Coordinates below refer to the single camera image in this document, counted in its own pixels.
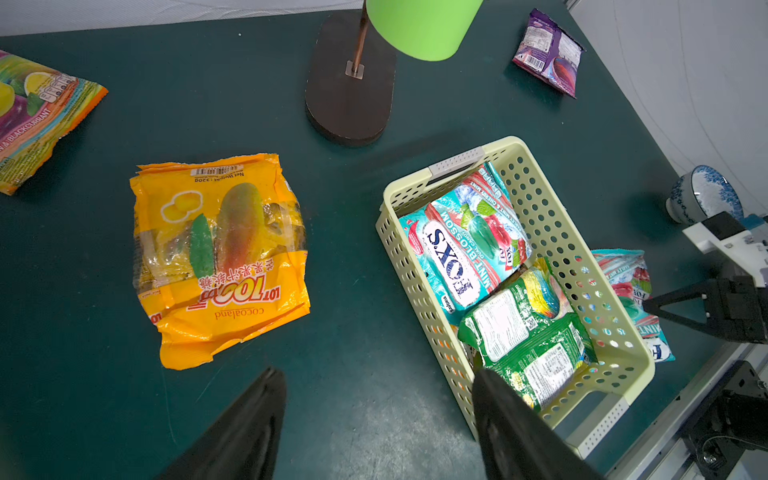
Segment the green snack bag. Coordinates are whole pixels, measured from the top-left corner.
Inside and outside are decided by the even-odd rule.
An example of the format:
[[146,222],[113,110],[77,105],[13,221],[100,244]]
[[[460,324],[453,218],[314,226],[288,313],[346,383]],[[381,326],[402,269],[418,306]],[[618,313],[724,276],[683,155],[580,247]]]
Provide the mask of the green snack bag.
[[458,337],[482,338],[482,355],[497,362],[519,343],[572,312],[546,260],[539,258],[518,279],[503,283],[501,290],[474,308],[462,321]]
[[[498,373],[538,412],[560,392],[576,370],[595,359],[589,337],[585,342],[576,327],[579,323],[576,313],[568,313],[495,362],[485,355],[482,337],[461,336],[460,328],[459,339],[463,337],[462,341],[468,341],[470,346],[476,348],[483,367]],[[466,322],[466,326],[471,330],[472,322]]]

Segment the lot 100 candy bag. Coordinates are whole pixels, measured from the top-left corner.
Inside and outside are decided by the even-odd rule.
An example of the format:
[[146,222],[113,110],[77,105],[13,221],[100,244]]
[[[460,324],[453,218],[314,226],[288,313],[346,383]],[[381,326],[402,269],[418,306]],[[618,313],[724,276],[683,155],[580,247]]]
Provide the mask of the lot 100 candy bag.
[[306,231],[277,155],[140,166],[134,286],[169,369],[310,312]]

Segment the lemon illustration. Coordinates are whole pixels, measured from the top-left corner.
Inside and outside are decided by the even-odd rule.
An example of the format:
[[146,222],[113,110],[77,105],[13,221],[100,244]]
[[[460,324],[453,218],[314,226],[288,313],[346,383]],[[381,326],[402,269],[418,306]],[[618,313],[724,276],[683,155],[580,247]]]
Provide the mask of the lemon illustration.
[[174,200],[176,208],[183,212],[194,212],[200,208],[201,195],[198,192],[186,192]]
[[176,223],[180,222],[183,219],[187,218],[187,212],[183,212],[179,210],[176,205],[170,204],[166,205],[165,208],[162,210],[163,218],[167,222]]
[[39,94],[40,90],[45,88],[52,78],[53,75],[45,73],[44,71],[33,72],[27,75],[27,78],[24,80],[24,91],[27,93],[27,96],[30,94]]
[[0,83],[0,117],[7,114],[16,101],[16,93],[11,85]]

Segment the plastic basket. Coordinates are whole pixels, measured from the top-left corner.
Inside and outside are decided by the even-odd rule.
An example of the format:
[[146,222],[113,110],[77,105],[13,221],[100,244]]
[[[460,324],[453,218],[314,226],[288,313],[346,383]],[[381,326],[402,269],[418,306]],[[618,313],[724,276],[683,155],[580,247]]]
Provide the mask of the plastic basket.
[[512,204],[534,248],[533,257],[550,258],[554,274],[570,296],[597,353],[599,362],[579,369],[568,386],[539,414],[554,428],[588,393],[605,392],[600,405],[565,439],[583,458],[654,377],[654,362],[525,143],[517,137],[502,138],[393,181],[384,190],[376,229],[456,402],[477,438],[472,406],[475,375],[411,250],[398,216],[441,197],[486,161],[493,163],[507,184]]

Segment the dark green table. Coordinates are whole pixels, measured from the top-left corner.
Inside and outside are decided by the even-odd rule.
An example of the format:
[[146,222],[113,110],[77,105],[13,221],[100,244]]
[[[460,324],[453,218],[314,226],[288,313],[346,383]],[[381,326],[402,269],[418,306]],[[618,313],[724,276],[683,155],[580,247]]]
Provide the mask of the dark green table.
[[[578,100],[509,62],[538,7],[589,51]],[[527,142],[593,248],[647,251],[654,288],[705,275],[664,213],[676,175],[558,0],[485,2],[458,53],[400,55],[392,117],[347,149],[307,122],[326,13],[0,38],[110,93],[0,198],[0,477],[141,478],[268,365],[288,380],[276,478],[483,478],[470,435],[379,242],[391,180],[506,135]],[[131,286],[136,164],[277,152],[309,234],[312,313],[183,372]],[[600,189],[594,189],[598,179]],[[718,343],[664,323],[678,360],[589,462],[605,472]]]

